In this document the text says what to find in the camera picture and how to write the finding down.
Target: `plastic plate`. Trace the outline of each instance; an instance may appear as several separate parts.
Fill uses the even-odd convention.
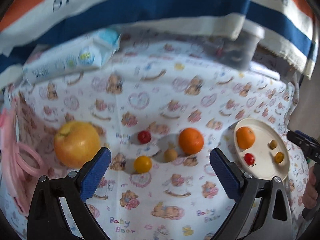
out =
[[[236,138],[236,131],[243,126],[251,128],[255,134],[254,144],[246,150],[239,148]],[[278,176],[282,180],[287,178],[290,166],[287,148],[281,137],[269,125],[257,119],[243,119],[235,127],[234,140],[238,158],[245,171],[258,179],[271,180],[274,176]],[[277,147],[274,150],[268,146],[272,140],[277,141]],[[277,152],[284,154],[284,160],[279,164],[275,163],[273,158]],[[255,165],[248,166],[244,160],[246,153],[251,153],[255,157]]]

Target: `yellow cherry tomato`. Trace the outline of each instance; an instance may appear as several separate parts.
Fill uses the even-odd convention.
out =
[[[275,156],[275,162],[277,164],[281,163],[284,159],[284,154],[282,152],[278,152]]]
[[[139,174],[146,173],[150,171],[152,167],[152,161],[147,156],[140,156],[134,161],[133,167]]]

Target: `white stripe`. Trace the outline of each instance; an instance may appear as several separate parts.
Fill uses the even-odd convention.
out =
[[[52,12],[54,1],[45,0],[3,30],[0,33],[0,52],[6,47],[10,49],[13,46],[27,44],[46,33],[63,19],[78,15],[105,0],[69,0],[67,5],[66,0],[62,0],[62,7]]]
[[[201,36],[213,35],[229,37],[235,40],[242,29],[244,20],[244,15],[232,13],[225,17],[202,16],[194,18],[171,18],[114,25],[113,27],[121,29],[122,26],[135,26],[152,28],[160,32]]]
[[[313,21],[305,15],[292,0],[288,0],[288,6],[283,5],[282,0],[251,0],[257,4],[284,14],[292,23],[310,40],[313,36]]]
[[[317,19],[316,19],[315,26],[314,26],[313,42],[316,44],[316,47],[315,47],[315,50],[314,50],[314,54],[316,56],[318,56],[318,51],[319,51],[319,22],[318,22]],[[303,74],[308,79],[311,78],[312,72],[313,72],[313,70],[315,68],[315,64],[316,63],[314,61],[310,60],[310,59],[307,61],[306,67],[305,67],[305,69],[303,71]]]
[[[267,28],[265,28],[265,31],[265,38],[261,40],[259,44],[262,47],[272,51],[278,57],[284,58],[300,73],[304,73],[308,61],[307,57],[283,36]],[[311,67],[312,65],[314,66],[315,63],[312,60],[309,61],[309,67]],[[310,78],[312,74],[312,71],[310,72],[310,70],[306,71],[306,76],[308,78]]]

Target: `yellow apple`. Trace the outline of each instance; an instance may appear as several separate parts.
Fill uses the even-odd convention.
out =
[[[99,135],[87,122],[67,122],[54,137],[57,158],[70,168],[81,168],[92,160],[99,149]]]

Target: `metal screw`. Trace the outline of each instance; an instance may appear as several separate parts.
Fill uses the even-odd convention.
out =
[[[43,176],[40,177],[39,181],[40,182],[44,182],[46,179],[47,179],[47,176],[43,175]]]
[[[76,171],[70,171],[69,174],[68,174],[68,176],[69,176],[70,178],[74,178],[75,176],[77,176],[77,172],[76,172]]]
[[[252,178],[252,175],[248,172],[245,172],[244,173],[244,176],[247,178],[247,179],[251,179]]]
[[[281,179],[279,177],[274,177],[273,179],[275,180],[276,183],[280,183],[281,182]]]

